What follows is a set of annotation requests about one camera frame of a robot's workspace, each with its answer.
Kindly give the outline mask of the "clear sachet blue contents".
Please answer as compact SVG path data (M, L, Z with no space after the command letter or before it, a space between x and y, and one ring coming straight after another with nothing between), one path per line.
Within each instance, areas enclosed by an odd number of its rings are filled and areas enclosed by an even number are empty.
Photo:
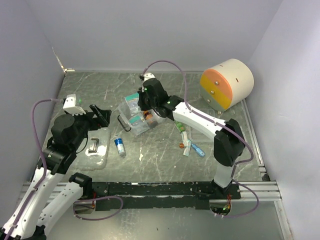
M140 112L140 107L138 106L138 101L139 101L138 93L128 95L124 99L129 107L129 111L131 115L135 115Z

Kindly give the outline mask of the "brown medicine bottle orange cap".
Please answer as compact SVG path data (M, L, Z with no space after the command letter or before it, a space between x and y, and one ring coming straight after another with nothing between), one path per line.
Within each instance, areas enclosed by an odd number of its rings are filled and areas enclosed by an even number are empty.
M158 122L154 119L154 116L150 111L144 111L143 117L146 120L150 129L153 129L157 126Z

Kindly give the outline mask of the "teal-header plastic sachet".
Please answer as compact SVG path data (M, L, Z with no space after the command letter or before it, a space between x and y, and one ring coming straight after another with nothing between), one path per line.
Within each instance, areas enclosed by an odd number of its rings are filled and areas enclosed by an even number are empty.
M135 127L139 126L144 122L144 118L140 114L136 114L129 119L129 123Z

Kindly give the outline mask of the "clear plastic storage box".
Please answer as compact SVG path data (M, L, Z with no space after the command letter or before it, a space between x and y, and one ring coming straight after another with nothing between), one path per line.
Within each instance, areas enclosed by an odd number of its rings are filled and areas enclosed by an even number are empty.
M165 121L165 118L158 116L153 109L142 111L138 106L138 101L139 95L134 93L124 97L124 100L117 107L119 111L118 122L126 132L130 132L134 136L139 136Z

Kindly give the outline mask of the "small blue-label vial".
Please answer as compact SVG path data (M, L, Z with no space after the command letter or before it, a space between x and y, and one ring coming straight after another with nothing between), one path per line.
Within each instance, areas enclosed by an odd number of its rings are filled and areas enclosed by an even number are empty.
M119 156L121 157L125 157L126 156L126 151L125 151L125 147L123 144L123 140L121 138L116 138L114 140L115 146L117 148L117 152L119 154Z

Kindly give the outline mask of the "green medicine box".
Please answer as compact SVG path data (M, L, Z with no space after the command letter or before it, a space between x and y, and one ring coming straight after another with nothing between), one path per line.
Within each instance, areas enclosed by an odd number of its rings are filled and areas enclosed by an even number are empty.
M175 124L176 128L178 129L178 131L179 131L180 133L186 131L186 127L185 127L185 125L184 125L183 123L181 123L181 122L179 122L179 121L175 121L174 124Z

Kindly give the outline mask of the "white tube packet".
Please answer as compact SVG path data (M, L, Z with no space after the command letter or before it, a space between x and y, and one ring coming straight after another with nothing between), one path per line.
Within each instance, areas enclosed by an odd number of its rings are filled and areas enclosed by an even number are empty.
M188 157L190 155L192 142L191 142L191 140L188 139L188 134L186 131L181 132L181 137L182 137L182 143L184 145L183 155Z

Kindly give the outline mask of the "clear plastic divider tray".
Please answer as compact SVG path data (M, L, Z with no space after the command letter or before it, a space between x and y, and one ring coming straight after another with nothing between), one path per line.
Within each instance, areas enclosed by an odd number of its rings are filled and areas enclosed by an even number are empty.
M199 143L206 143L206 144L213 144L214 139L209 138L200 131L196 130L195 128L188 126L187 127L187 137L195 144Z

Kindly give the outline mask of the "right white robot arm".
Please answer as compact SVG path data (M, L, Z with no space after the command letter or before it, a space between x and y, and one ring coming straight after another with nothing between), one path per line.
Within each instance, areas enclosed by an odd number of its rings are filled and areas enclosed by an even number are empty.
M161 82L154 76L141 76L142 86L138 89L138 106L142 111L153 110L159 117L186 124L213 142L213 156L218 162L212 180L212 193L223 199L230 192L236 159L245 148L239 123L230 119L215 118L190 105L176 96L168 95Z

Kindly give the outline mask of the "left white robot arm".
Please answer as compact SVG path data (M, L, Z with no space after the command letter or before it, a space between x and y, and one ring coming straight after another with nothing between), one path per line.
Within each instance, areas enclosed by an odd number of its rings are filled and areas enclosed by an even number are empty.
M17 209L0 230L2 240L45 240L64 212L78 199L89 199L94 192L92 178L75 173L58 196L49 198L77 157L77 151L90 131L106 129L111 110L90 105L64 108L51 128L51 138L42 152L33 179Z

